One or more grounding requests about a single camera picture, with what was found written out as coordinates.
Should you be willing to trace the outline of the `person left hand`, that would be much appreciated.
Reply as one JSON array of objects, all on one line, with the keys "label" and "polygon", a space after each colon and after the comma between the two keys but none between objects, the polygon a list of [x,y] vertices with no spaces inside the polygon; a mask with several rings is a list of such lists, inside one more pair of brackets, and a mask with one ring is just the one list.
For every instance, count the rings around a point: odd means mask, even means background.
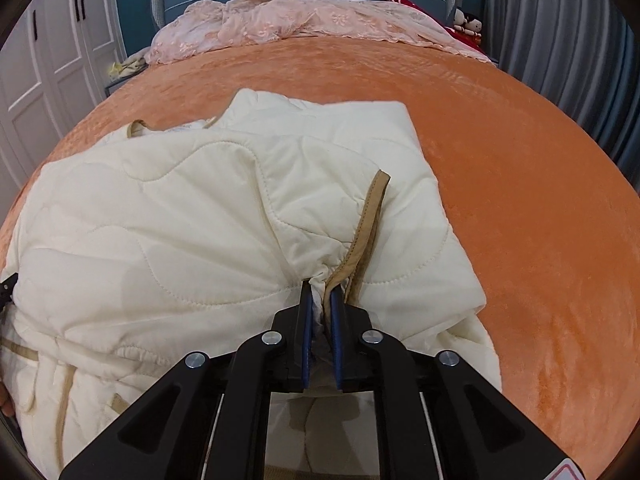
[{"label": "person left hand", "polygon": [[3,382],[0,382],[0,410],[6,417],[13,417],[15,415],[13,400]]}]

